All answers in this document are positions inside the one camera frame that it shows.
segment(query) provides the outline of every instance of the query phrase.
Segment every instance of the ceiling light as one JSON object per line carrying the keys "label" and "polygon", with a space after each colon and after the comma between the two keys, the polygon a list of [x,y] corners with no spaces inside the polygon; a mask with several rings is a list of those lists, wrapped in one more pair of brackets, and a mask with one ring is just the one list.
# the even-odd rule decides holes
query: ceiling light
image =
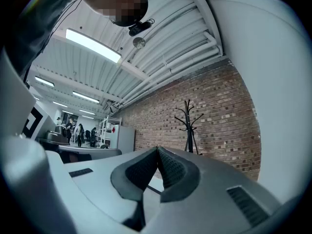
{"label": "ceiling light", "polygon": [[37,76],[35,76],[35,79],[36,79],[37,81],[40,81],[40,82],[42,82],[42,83],[44,83],[44,84],[47,84],[47,85],[49,85],[49,86],[51,86],[51,87],[54,87],[54,83],[52,83],[52,82],[49,82],[49,81],[44,80],[44,79],[42,79],[42,78],[39,78],[39,77],[37,77]]}
{"label": "ceiling light", "polygon": [[104,44],[72,29],[66,30],[66,39],[72,40],[100,55],[106,57],[109,60],[117,63],[121,57],[119,53],[105,46]]}
{"label": "ceiling light", "polygon": [[91,118],[91,117],[87,117],[87,116],[84,116],[84,115],[82,115],[82,117],[86,117],[86,118],[89,118],[89,119],[94,119],[94,118]]}
{"label": "ceiling light", "polygon": [[75,96],[79,96],[79,97],[81,97],[81,98],[88,99],[88,100],[93,101],[93,102],[95,102],[95,103],[99,103],[99,100],[93,99],[93,98],[90,98],[90,97],[87,97],[87,96],[84,96],[84,95],[79,94],[79,93],[77,93],[77,92],[75,92],[75,91],[73,91],[73,94],[74,94]]}
{"label": "ceiling light", "polygon": [[67,111],[64,111],[64,110],[62,110],[64,113],[68,113],[68,114],[70,114],[70,115],[73,115],[73,113],[70,113],[70,112],[67,112]]}
{"label": "ceiling light", "polygon": [[63,105],[63,104],[60,104],[60,103],[57,103],[57,102],[55,102],[55,101],[53,101],[53,103],[54,103],[54,104],[57,104],[57,105],[60,105],[60,106],[62,106],[62,107],[67,107],[67,106],[65,106],[65,105]]}
{"label": "ceiling light", "polygon": [[90,112],[87,112],[87,111],[84,111],[84,110],[81,110],[81,109],[79,109],[79,111],[82,111],[82,112],[85,112],[85,113],[91,114],[91,115],[96,115],[96,114],[94,114],[94,113],[90,113]]}

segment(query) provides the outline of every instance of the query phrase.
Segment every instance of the ceiling beam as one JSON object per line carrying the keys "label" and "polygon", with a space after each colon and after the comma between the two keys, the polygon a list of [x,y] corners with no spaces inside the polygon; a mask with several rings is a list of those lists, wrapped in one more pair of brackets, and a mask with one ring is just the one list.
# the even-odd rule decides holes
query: ceiling beam
{"label": "ceiling beam", "polygon": [[31,65],[30,67],[30,70],[36,72],[36,73],[39,73],[47,78],[50,78],[52,80],[55,80],[55,81],[58,81],[60,83],[63,83],[64,85],[68,85],[68,86],[71,86],[73,88],[78,88],[80,90],[83,90],[83,91],[86,91],[90,94],[94,94],[94,95],[97,95],[101,98],[106,98],[106,99],[110,99],[110,100],[113,100],[113,101],[121,101],[121,98],[117,97],[117,96],[113,96],[111,94],[108,94],[108,93],[105,93],[103,91],[100,91],[99,89],[96,89],[96,88],[92,88],[92,87],[89,87],[87,85],[84,85],[84,84],[81,84],[80,82],[77,82],[77,81],[74,81],[74,80],[71,80],[69,78],[66,78],[64,76],[60,76],[60,75],[57,75],[55,73],[52,73],[46,69],[43,69],[43,68],[40,68],[40,67],[35,67],[34,65]]}
{"label": "ceiling beam", "polygon": [[193,0],[193,1],[196,4],[199,12],[203,16],[203,19],[208,27],[209,33],[214,37],[218,46],[222,48],[222,42],[218,26],[216,24],[215,18],[207,1],[206,0]]}
{"label": "ceiling beam", "polygon": [[[100,112],[95,112],[94,110],[90,110],[89,108],[85,108],[81,105],[76,105],[75,103],[73,103],[72,101],[68,102],[68,100],[64,97],[59,97],[57,100],[54,99],[52,96],[51,96],[51,93],[49,94],[48,91],[45,91],[43,90],[42,91],[43,93],[43,98],[49,102],[52,102],[52,101],[56,101],[58,103],[61,103],[61,104],[64,104],[68,107],[62,107],[62,106],[59,106],[59,108],[61,110],[65,110],[67,112],[70,112],[70,113],[73,113],[75,115],[78,115],[78,116],[82,116],[82,115],[85,115],[85,116],[88,116],[88,117],[92,117],[94,119],[104,119],[107,114],[104,114],[104,113],[100,113]],[[95,115],[89,115],[87,113],[83,113],[81,111],[79,111],[79,109],[82,109],[82,110],[85,110],[85,111],[89,111],[91,113],[94,113]]]}
{"label": "ceiling beam", "polygon": [[103,110],[103,106],[99,105],[99,104],[95,104],[92,102],[88,102],[86,100],[82,100],[80,98],[74,97],[72,95],[68,95],[66,93],[62,93],[60,91],[57,91],[53,88],[48,88],[45,85],[41,85],[39,83],[31,83],[31,85],[39,91],[39,93],[44,93],[45,96],[49,96],[50,98],[52,97],[51,95],[54,95],[57,98],[62,98],[65,101],[68,101],[69,103],[76,103],[76,104],[80,104],[81,109],[85,109],[85,110],[89,110],[92,113],[97,113],[97,111],[95,110]]}
{"label": "ceiling beam", "polygon": [[[52,35],[53,38],[57,40],[61,40],[63,42],[72,44],[74,46],[79,46],[78,44],[75,44],[73,41],[66,39],[66,31],[65,30],[56,30],[54,34]],[[140,80],[145,80],[148,78],[148,75],[144,73],[143,71],[139,70],[137,67],[133,66],[131,63],[127,62],[125,59],[120,58],[119,62],[117,64],[120,64],[120,67],[131,74],[132,76],[140,79]]]}

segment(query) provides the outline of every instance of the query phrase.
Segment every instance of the corrugated metal ceiling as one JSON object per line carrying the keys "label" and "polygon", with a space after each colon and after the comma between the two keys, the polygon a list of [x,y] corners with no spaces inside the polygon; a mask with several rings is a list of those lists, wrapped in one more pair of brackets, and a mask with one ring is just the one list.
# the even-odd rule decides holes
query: corrugated metal ceiling
{"label": "corrugated metal ceiling", "polygon": [[[140,50],[133,46],[133,38],[129,36],[127,28],[113,25],[83,1],[59,26],[56,35],[64,34],[67,28],[82,32],[118,51],[123,59],[149,76],[161,68],[165,61],[170,62],[207,43],[203,35],[207,25],[193,0],[149,0],[149,9],[142,21],[150,18],[155,20],[155,24],[137,35],[146,40],[145,47]],[[33,79],[37,75],[51,80],[51,77],[40,74],[41,70],[76,81],[82,86],[73,88],[64,82],[52,80],[55,88],[47,88]],[[86,92],[85,86],[123,98],[142,82],[118,64],[58,37],[52,37],[44,52],[33,62],[29,79],[31,85],[40,90],[47,100],[67,103],[74,111],[79,107],[92,110],[99,119],[109,112],[107,103],[110,105],[111,101]],[[100,105],[95,106],[92,102],[73,96],[73,90],[99,99]]]}

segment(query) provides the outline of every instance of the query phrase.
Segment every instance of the coat rack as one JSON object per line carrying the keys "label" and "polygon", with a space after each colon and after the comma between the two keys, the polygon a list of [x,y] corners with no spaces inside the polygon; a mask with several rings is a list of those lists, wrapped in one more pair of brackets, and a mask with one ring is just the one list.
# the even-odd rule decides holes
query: coat rack
{"label": "coat rack", "polygon": [[186,150],[187,150],[187,147],[189,146],[189,152],[190,152],[190,153],[193,152],[193,140],[194,140],[194,144],[195,144],[195,147],[196,147],[196,152],[197,152],[197,154],[198,154],[198,149],[197,149],[197,145],[196,145],[195,138],[194,138],[194,130],[196,129],[196,127],[193,128],[193,124],[195,123],[195,121],[197,121],[197,120],[198,120],[200,117],[202,117],[204,114],[202,114],[202,115],[199,116],[197,119],[195,119],[195,120],[192,122],[192,124],[191,124],[191,122],[190,122],[190,110],[191,110],[192,108],[194,108],[194,106],[191,107],[191,108],[189,108],[190,101],[191,101],[191,100],[189,100],[188,103],[186,103],[186,100],[184,101],[185,111],[184,111],[183,109],[180,109],[180,108],[175,108],[175,109],[181,110],[181,111],[184,113],[184,115],[185,115],[185,122],[182,121],[181,119],[179,119],[178,117],[175,117],[175,118],[176,118],[177,120],[181,121],[181,122],[185,125],[185,127],[186,127],[186,129],[180,129],[181,131],[187,131],[187,141],[186,141],[186,145],[185,145],[184,151],[186,151]]}

